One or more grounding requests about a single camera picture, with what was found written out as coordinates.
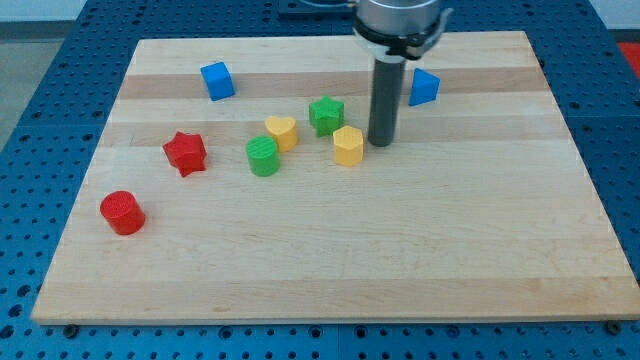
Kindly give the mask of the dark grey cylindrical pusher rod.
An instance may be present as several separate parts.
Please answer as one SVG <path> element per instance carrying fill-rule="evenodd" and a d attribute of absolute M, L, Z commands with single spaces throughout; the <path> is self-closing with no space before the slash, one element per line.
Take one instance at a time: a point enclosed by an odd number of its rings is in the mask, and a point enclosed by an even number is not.
<path fill-rule="evenodd" d="M 405 66 L 405 61 L 374 63 L 367 137 L 376 147 L 389 146 L 394 140 Z"/>

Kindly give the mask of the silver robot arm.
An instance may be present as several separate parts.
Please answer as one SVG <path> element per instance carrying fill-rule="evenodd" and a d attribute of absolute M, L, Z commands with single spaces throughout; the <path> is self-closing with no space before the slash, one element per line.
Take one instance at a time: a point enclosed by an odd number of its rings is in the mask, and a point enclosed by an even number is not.
<path fill-rule="evenodd" d="M 356 38 L 374 57 L 367 139 L 394 141 L 406 63 L 421 59 L 440 40 L 453 10 L 440 0 L 361 0 Z"/>

